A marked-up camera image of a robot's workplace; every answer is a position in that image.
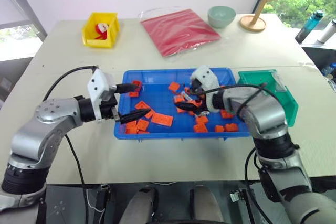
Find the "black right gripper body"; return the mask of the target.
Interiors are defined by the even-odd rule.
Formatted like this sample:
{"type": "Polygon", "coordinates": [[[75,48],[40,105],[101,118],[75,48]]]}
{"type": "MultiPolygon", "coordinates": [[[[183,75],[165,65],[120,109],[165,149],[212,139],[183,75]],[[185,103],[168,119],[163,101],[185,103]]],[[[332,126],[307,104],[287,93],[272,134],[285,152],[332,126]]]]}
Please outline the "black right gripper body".
{"type": "Polygon", "coordinates": [[[191,95],[196,95],[196,96],[201,96],[205,95],[207,91],[207,85],[204,81],[193,79],[191,82],[191,87],[190,87],[190,94],[191,95]]]}

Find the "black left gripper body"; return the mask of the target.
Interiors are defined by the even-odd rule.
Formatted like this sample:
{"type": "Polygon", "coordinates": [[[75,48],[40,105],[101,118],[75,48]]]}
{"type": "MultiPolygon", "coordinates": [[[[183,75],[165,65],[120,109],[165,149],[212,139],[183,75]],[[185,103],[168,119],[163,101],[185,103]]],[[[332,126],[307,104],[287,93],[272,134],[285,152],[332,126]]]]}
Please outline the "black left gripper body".
{"type": "Polygon", "coordinates": [[[99,105],[101,117],[103,119],[113,119],[112,109],[118,104],[114,93],[104,91],[99,105]]]}

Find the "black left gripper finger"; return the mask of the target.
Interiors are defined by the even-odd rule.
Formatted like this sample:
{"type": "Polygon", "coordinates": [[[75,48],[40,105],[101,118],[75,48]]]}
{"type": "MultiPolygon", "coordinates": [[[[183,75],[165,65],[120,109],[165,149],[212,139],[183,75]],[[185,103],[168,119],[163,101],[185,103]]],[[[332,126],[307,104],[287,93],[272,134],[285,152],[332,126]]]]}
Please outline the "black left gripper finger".
{"type": "Polygon", "coordinates": [[[133,91],[137,91],[139,86],[137,84],[132,83],[122,83],[116,85],[115,93],[123,94],[123,93],[129,93],[133,91]]]}
{"type": "Polygon", "coordinates": [[[119,122],[120,124],[126,124],[132,121],[137,121],[147,115],[151,109],[136,109],[131,111],[128,114],[120,114],[118,112],[117,117],[114,117],[114,120],[116,122],[119,122]]]}

